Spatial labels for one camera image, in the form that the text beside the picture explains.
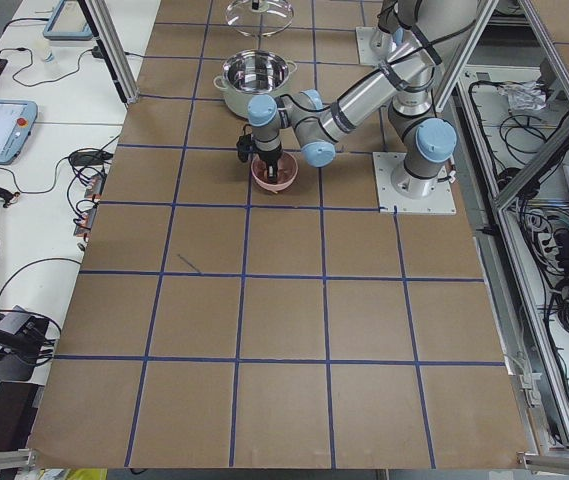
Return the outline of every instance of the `glass lid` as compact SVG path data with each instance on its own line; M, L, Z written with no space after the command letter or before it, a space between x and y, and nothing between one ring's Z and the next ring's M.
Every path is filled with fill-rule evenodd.
M234 0L226 8L226 23L247 37L269 37L293 21L287 0Z

